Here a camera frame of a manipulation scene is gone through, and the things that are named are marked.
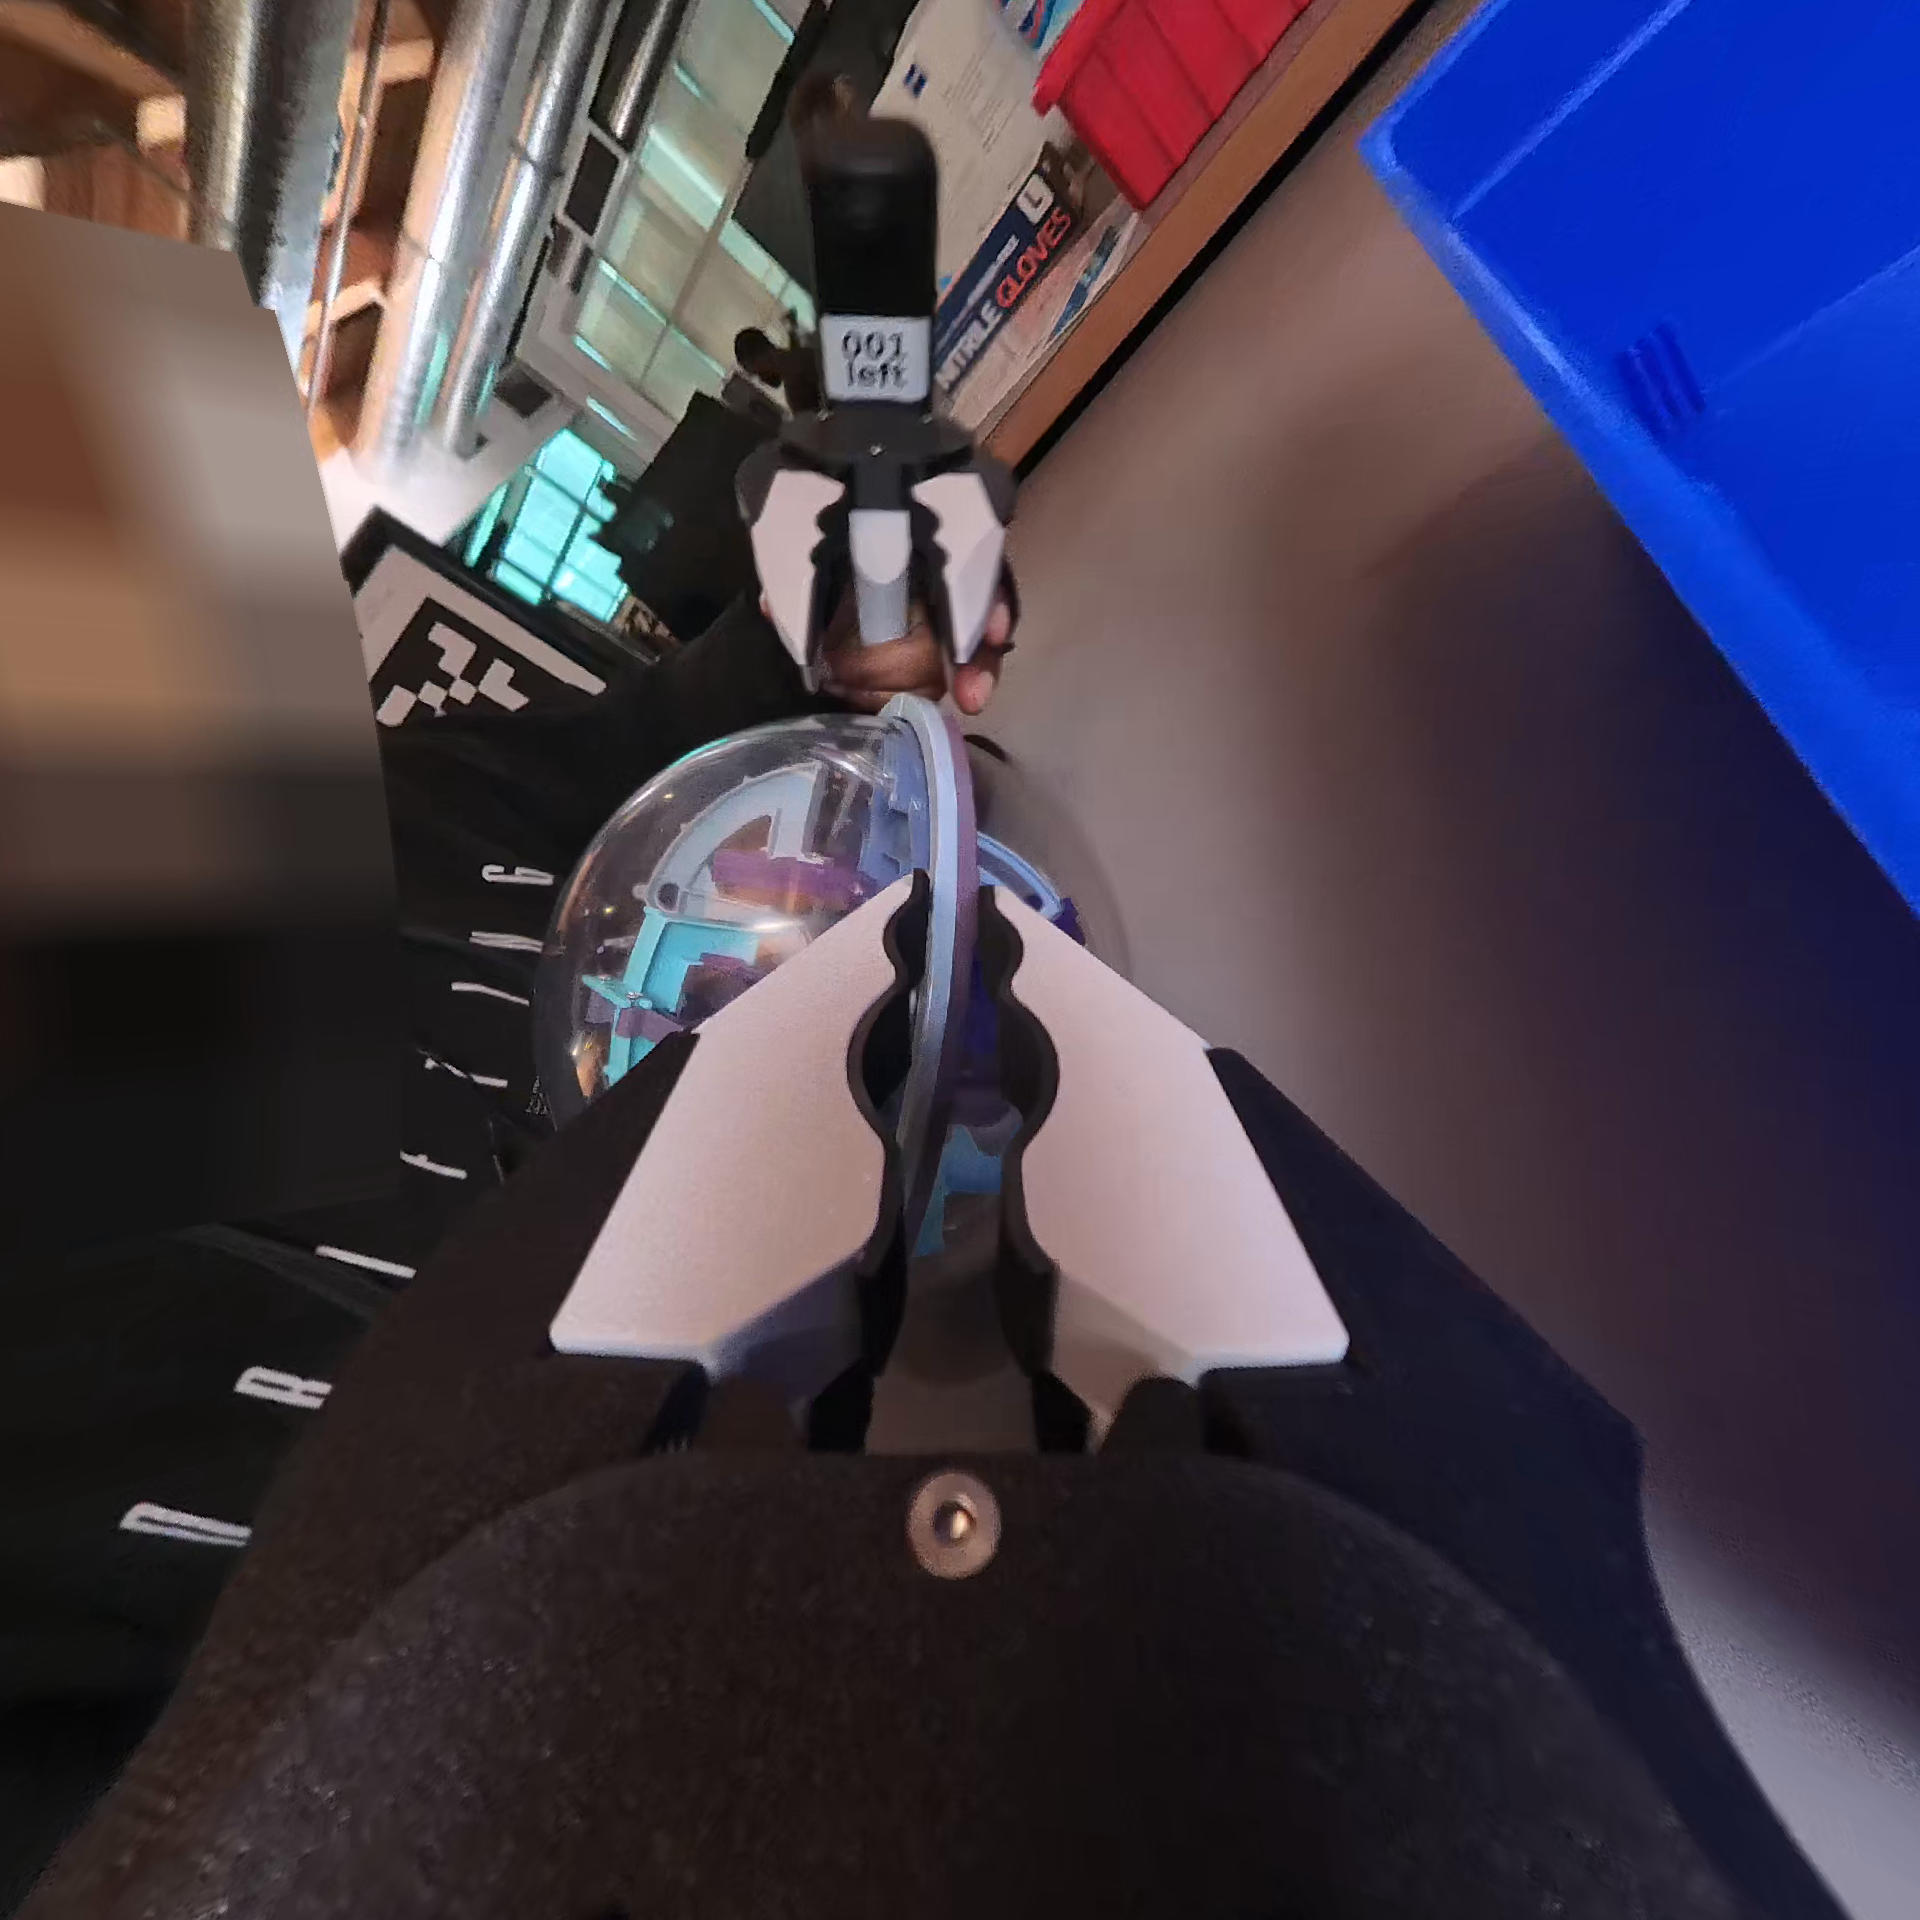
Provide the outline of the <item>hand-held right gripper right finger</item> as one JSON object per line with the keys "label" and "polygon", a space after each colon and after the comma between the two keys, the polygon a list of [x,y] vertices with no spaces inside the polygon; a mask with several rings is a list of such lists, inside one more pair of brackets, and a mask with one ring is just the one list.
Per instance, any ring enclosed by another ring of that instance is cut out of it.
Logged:
{"label": "hand-held right gripper right finger", "polygon": [[1083,1412],[1151,1377],[1330,1369],[1347,1324],[1211,1048],[1088,946],[983,889],[995,1008],[995,1310],[1024,1374]]}

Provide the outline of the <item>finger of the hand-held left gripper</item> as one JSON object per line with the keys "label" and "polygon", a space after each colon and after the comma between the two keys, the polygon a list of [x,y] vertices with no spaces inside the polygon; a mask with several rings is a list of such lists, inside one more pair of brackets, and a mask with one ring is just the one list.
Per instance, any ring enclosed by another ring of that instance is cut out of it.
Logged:
{"label": "finger of the hand-held left gripper", "polygon": [[940,648],[979,648],[1003,585],[1003,487],[983,467],[907,467],[913,576]]}
{"label": "finger of the hand-held left gripper", "polygon": [[854,585],[854,494],[829,475],[778,475],[750,523],[761,612],[800,671],[820,671]]}

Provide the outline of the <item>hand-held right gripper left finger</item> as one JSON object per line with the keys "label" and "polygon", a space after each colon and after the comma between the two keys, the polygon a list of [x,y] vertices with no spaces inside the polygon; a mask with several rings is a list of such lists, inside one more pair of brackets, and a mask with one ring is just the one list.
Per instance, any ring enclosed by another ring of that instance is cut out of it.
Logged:
{"label": "hand-held right gripper left finger", "polygon": [[893,885],[660,1046],[662,1102],[553,1326],[573,1358],[689,1362],[807,1407],[877,1374],[899,1305],[903,1155],[869,1046],[913,996]]}

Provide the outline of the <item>clear plastic maze ball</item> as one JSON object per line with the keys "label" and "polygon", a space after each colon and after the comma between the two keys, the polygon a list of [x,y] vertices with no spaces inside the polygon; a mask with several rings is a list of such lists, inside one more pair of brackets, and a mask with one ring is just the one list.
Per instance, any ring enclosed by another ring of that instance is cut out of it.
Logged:
{"label": "clear plastic maze ball", "polygon": [[613,1197],[660,1115],[650,1058],[686,1041],[893,885],[913,996],[869,1046],[869,1090],[903,1155],[899,1276],[913,1295],[989,1280],[999,1155],[995,1008],[979,991],[978,908],[1009,889],[1090,945],[1088,897],[1024,816],[1036,795],[979,760],[955,717],[899,697],[883,717],[811,717],[686,755],[599,833],[560,897],[536,980],[540,1090],[560,1129],[623,1076]]}

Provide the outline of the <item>blue plastic bin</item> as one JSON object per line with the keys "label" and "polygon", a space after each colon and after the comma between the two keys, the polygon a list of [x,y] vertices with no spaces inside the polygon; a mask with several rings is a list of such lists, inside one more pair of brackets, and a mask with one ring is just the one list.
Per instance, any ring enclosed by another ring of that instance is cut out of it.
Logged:
{"label": "blue plastic bin", "polygon": [[1360,147],[1916,905],[1916,5],[1485,5]]}

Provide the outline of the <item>person's left hand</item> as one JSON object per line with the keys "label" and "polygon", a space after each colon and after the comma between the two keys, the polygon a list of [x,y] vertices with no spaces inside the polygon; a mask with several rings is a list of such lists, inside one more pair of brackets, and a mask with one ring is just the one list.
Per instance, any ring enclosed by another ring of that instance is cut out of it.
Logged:
{"label": "person's left hand", "polygon": [[890,643],[861,643],[855,596],[842,590],[829,633],[812,672],[812,693],[842,708],[877,717],[899,697],[948,702],[961,717],[983,717],[1013,657],[1020,631],[1020,589],[1013,576],[999,581],[993,614],[983,627],[973,661],[955,664],[934,637],[923,607],[907,614],[907,631]]}

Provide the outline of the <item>blue glove box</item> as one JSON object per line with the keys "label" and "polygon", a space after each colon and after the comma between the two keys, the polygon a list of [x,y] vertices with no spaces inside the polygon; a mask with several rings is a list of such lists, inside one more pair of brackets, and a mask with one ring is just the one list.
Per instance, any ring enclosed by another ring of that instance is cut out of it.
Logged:
{"label": "blue glove box", "polygon": [[1082,150],[1041,147],[934,311],[934,405],[983,438],[1147,238]]}

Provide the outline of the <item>black-framed marker sign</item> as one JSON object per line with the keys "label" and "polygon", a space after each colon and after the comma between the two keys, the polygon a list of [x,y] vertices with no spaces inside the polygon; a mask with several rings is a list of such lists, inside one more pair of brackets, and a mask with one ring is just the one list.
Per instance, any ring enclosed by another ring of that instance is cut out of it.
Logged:
{"label": "black-framed marker sign", "polygon": [[375,725],[570,712],[647,667],[619,633],[532,607],[385,509],[342,545]]}

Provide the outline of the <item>red plastic bin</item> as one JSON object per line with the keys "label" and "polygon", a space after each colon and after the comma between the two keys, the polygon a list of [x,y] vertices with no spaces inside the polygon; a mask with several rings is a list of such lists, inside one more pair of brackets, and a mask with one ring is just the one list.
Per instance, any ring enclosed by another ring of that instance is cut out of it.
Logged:
{"label": "red plastic bin", "polygon": [[1151,209],[1308,5],[1077,5],[1041,56],[1062,115],[1128,205]]}

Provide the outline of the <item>silver ventilation duct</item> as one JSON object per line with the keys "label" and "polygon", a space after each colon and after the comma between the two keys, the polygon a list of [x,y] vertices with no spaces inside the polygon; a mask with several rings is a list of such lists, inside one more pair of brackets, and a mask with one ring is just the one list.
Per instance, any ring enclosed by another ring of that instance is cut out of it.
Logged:
{"label": "silver ventilation duct", "polygon": [[187,5],[189,237],[232,252],[351,454],[479,458],[621,5]]}

